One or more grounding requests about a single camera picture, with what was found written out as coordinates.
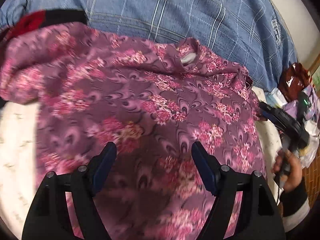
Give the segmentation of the black white striped sleeve forearm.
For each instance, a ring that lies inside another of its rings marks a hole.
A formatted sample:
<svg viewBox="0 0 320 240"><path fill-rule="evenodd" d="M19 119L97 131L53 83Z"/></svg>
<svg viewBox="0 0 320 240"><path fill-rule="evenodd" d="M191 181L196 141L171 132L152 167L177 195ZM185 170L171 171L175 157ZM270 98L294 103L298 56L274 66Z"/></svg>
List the black white striped sleeve forearm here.
<svg viewBox="0 0 320 240"><path fill-rule="evenodd" d="M304 178L294 190L283 191L280 195L280 202L283 205L284 230L288 233L296 228L310 212Z"/></svg>

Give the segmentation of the person's right hand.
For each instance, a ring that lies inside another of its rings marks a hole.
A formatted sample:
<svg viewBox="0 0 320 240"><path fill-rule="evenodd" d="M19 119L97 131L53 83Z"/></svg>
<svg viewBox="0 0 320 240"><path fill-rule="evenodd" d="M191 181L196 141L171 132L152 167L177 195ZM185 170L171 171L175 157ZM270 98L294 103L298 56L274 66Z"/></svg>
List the person's right hand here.
<svg viewBox="0 0 320 240"><path fill-rule="evenodd" d="M302 182L302 166L299 159L289 150L279 150L272 168L272 172L278 173L283 166L283 162L289 165L290 170L284 172L281 178L282 181L284 181L284 184L281 186L281 188L284 190L284 192L289 193Z"/></svg>

